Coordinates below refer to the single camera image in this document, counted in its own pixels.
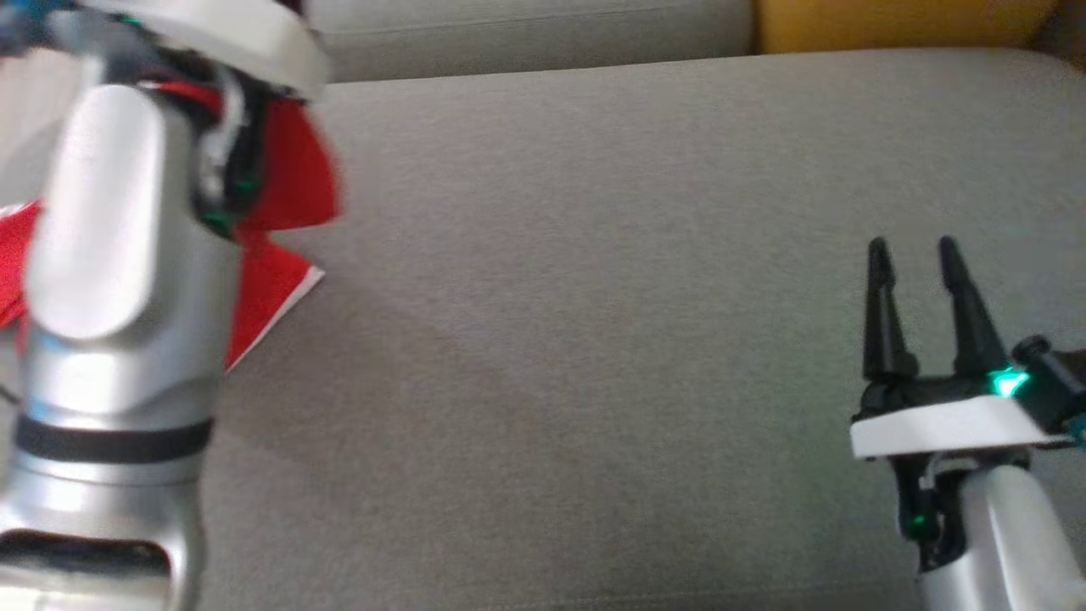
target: red paper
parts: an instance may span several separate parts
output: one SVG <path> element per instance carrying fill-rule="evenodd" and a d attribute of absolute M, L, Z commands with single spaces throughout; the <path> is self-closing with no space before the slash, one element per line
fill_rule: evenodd
<path fill-rule="evenodd" d="M 26 314 L 23 303 L 23 266 L 30 245 L 34 221 L 40 207 L 36 203 L 0 211 L 0 328 Z"/>
<path fill-rule="evenodd" d="M 40 211 L 40 205 L 34 203 L 0 216 L 0 308 L 3 308 L 0 327 L 8 327 L 20 319 L 25 322 L 24 260 Z M 324 276 L 318 267 L 275 243 L 263 232 L 243 232 L 240 241 L 244 255 L 227 369 L 232 369 L 248 355 Z"/>
<path fill-rule="evenodd" d="M 222 99 L 212 89 L 185 82 L 165 82 L 161 89 L 222 113 Z M 272 103 L 265 147 L 262 198 L 238 231 L 244 255 L 227 369 L 252 351 L 324 275 L 273 242 L 265 231 L 320 225 L 337 214 L 339 189 L 332 161 L 300 103 Z M 24 260 L 39 212 L 40 206 L 31 204 L 0 216 L 0 327 L 26 321 Z"/>

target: wire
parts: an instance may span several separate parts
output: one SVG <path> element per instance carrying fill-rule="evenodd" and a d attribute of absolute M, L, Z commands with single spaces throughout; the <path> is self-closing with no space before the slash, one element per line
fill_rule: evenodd
<path fill-rule="evenodd" d="M 936 453 L 927 461 L 927 467 L 924 469 L 924 475 L 920 479 L 920 487 L 924 491 L 935 489 L 935 470 L 938 467 L 939 461 L 946 456 L 944 453 Z"/>
<path fill-rule="evenodd" d="M 13 408 L 17 408 L 23 404 L 23 399 L 3 384 L 0 384 L 0 398 L 10 404 Z"/>

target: black cable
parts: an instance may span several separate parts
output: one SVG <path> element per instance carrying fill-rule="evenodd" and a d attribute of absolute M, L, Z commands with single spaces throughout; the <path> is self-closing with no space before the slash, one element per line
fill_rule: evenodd
<path fill-rule="evenodd" d="M 2 398 L 8 404 L 11 404 L 13 408 L 17 408 L 23 404 L 22 397 L 14 394 L 11 389 L 8 389 L 3 384 L 0 384 L 0 398 Z"/>
<path fill-rule="evenodd" d="M 303 0 L 279 0 L 279 3 L 300 15 L 305 14 L 305 3 Z"/>

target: gray fabric surface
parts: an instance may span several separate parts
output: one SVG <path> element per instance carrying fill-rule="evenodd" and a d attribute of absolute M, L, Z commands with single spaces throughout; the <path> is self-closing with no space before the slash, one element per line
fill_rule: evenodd
<path fill-rule="evenodd" d="M 849 456 L 867 241 L 927 372 L 945 232 L 1008 342 L 1083 346 L 1084 104 L 986 50 L 333 87 L 346 209 L 227 382 L 205 608 L 917 609 Z M 1081 561 L 1082 460 L 1037 467 Z"/>
<path fill-rule="evenodd" d="M 313 0 L 338 80 L 742 55 L 749 0 Z"/>

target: black band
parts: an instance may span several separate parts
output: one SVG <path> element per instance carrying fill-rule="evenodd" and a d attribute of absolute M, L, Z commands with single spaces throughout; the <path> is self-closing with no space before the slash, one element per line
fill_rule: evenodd
<path fill-rule="evenodd" d="M 60 462 L 148 464 L 198 455 L 211 443 L 215 421 L 167 431 L 88 431 L 49 427 L 22 416 L 15 446 Z"/>

